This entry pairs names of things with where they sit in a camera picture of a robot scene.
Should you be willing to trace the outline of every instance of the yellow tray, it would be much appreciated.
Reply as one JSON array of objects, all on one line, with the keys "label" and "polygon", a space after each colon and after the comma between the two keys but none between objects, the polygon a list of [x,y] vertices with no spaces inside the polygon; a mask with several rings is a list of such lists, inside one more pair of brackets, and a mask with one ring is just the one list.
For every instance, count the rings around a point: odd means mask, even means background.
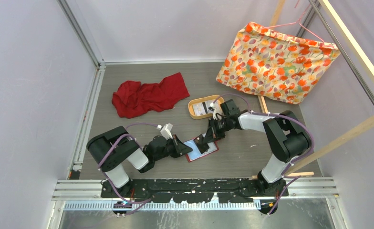
[{"label": "yellow tray", "polygon": [[[200,116],[196,116],[195,113],[194,113],[194,109],[193,109],[193,105],[194,104],[200,104],[202,102],[205,102],[205,101],[208,101],[208,100],[212,100],[214,101],[216,98],[218,98],[219,95],[215,94],[215,95],[211,95],[211,96],[207,96],[207,97],[204,97],[204,98],[199,98],[199,99],[193,99],[191,100],[189,103],[188,103],[188,111],[190,112],[190,116],[193,118],[193,119],[203,119],[203,118],[208,118],[208,117],[211,117],[212,116],[212,113],[208,113],[208,114],[204,114],[204,115],[200,115]],[[221,103],[223,103],[225,100],[221,97],[217,100],[217,103],[219,104],[219,106],[221,105]]]}]

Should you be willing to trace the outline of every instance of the wood grain surface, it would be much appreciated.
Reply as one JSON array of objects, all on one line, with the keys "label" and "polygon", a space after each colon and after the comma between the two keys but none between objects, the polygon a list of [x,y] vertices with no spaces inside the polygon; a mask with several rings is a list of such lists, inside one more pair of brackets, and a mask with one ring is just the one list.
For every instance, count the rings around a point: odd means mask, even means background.
[{"label": "wood grain surface", "polygon": [[[236,93],[242,95],[250,102],[251,109],[260,111],[257,96],[238,92],[215,80],[221,66],[221,62],[108,65],[98,98],[90,138],[120,125],[147,122],[160,125],[171,123],[173,124],[173,134],[176,134],[181,141],[190,140],[207,131],[208,120],[192,119],[188,114],[188,102],[214,94]],[[178,102],[173,109],[160,113],[149,111],[132,119],[118,116],[111,104],[111,99],[113,92],[117,91],[121,83],[126,80],[158,83],[164,77],[177,72],[182,73],[190,97]],[[241,110],[246,109],[246,104],[242,99],[225,96],[225,100],[230,98],[234,99]],[[270,112],[292,110],[298,119],[303,121],[299,106],[268,98],[266,100]],[[154,136],[160,134],[154,127],[144,125],[132,126],[128,132],[136,137],[141,145],[149,143]],[[123,166],[130,178],[227,178],[257,175],[271,157],[266,135],[249,130],[231,130],[226,135],[226,138],[218,141],[219,151],[190,163],[184,156],[176,159],[168,157],[157,161],[153,169],[143,174],[139,173],[127,161],[123,162]],[[312,162],[299,171],[313,171],[315,177],[321,176],[316,162]],[[85,154],[80,178],[103,178],[89,152]]]}]

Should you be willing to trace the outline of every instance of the wooden clothes rack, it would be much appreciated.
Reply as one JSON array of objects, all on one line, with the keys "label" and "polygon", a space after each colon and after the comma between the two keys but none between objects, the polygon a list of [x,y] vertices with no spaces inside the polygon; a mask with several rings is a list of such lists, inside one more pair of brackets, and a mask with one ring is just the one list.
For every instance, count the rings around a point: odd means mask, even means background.
[{"label": "wooden clothes rack", "polygon": [[[371,90],[368,88],[368,85],[365,83],[364,79],[358,72],[357,68],[353,64],[352,60],[349,58],[343,47],[341,46],[340,42],[337,40],[337,37],[334,35],[333,31],[331,30],[329,24],[326,22],[326,19],[322,16],[319,8],[317,7],[314,0],[308,0],[309,3],[312,6],[311,10],[314,10],[315,13],[318,15],[318,17],[321,19],[323,25],[325,26],[326,30],[328,31],[329,35],[333,39],[333,41],[336,43],[337,47],[339,48],[340,52],[342,53],[342,56],[347,61],[349,67],[351,68],[352,72],[354,73],[355,77],[361,84],[362,88],[366,92],[367,96],[370,98],[371,102],[374,105],[374,95],[372,94]],[[360,45],[357,43],[353,35],[350,33],[346,25],[343,23],[342,19],[339,17],[339,15],[336,13],[332,5],[328,0],[318,0],[322,8],[325,10],[327,15],[332,20],[333,24],[338,29],[339,33],[342,35],[344,41],[349,45],[350,49],[355,54],[357,60],[365,71],[367,72],[368,76],[374,83],[374,65],[371,63],[370,59],[367,57],[367,55],[364,53],[364,51],[361,49]],[[277,20],[281,14],[282,8],[284,7],[285,0],[279,0],[276,6],[276,9],[274,11],[274,14],[271,18],[270,26],[273,26],[277,23]],[[259,96],[259,102],[261,106],[261,110],[264,113],[268,112],[266,101],[264,100],[263,96]],[[296,163],[294,166],[292,166],[287,172],[286,175],[291,174],[298,169],[306,166],[307,164],[311,163],[312,161],[322,157],[323,155],[333,151],[334,149],[338,148],[339,146],[345,144],[346,142],[354,139],[358,135],[364,133],[365,131],[371,129],[374,127],[374,115],[366,119],[365,121],[361,122],[357,126],[353,127],[343,135],[339,136],[335,140],[331,141],[328,145],[322,147],[318,151],[315,151],[313,154],[309,155],[308,157],[304,158],[303,160]]]}]

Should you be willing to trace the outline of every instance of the floral bag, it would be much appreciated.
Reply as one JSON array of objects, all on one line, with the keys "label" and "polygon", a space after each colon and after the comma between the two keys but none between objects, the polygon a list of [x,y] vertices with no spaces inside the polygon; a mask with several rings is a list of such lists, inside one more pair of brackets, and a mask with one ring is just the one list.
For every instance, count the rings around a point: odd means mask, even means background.
[{"label": "floral bag", "polygon": [[238,32],[217,81],[248,94],[298,104],[339,55],[333,43],[289,36],[250,22]]}]

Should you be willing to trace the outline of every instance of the wooden plank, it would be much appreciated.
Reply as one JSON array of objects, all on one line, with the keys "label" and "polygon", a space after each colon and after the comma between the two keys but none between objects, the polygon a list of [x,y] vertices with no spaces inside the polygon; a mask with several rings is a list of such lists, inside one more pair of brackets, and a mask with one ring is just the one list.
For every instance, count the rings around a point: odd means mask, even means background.
[{"label": "wooden plank", "polygon": [[[278,1],[276,9],[274,10],[274,14],[271,17],[271,21],[270,21],[270,25],[269,26],[273,26],[273,25],[275,25],[277,23],[278,18],[281,15],[282,8],[284,7],[284,4],[285,4],[285,0],[279,0]],[[267,105],[266,105],[266,101],[264,100],[264,97],[262,95],[258,95],[258,97],[259,97],[261,111],[263,113],[269,112],[269,110],[267,109]]]},{"label": "wooden plank", "polygon": [[319,0],[319,2],[374,83],[374,65],[371,63],[370,59],[361,49],[360,45],[350,33],[342,19],[340,19],[330,2],[328,0]]},{"label": "wooden plank", "polygon": [[[310,176],[313,176],[313,175],[315,175],[314,172],[302,172],[302,173],[291,173],[291,174],[287,175],[287,177],[297,177],[297,176],[310,177]],[[251,178],[256,180],[257,175],[251,176]]]},{"label": "wooden plank", "polygon": [[296,163],[293,167],[291,167],[286,174],[293,173],[298,169],[304,167],[305,165],[309,164],[310,162],[322,157],[323,155],[331,152],[332,150],[336,149],[337,147],[343,145],[344,143],[354,139],[358,135],[364,133],[365,131],[374,127],[374,115],[363,121],[362,123],[358,124],[356,127],[353,127],[351,130],[347,131],[342,136],[338,137],[337,139],[331,141],[328,145],[322,147],[320,150],[314,152],[313,154],[309,155],[308,157],[304,158],[303,160]]}]

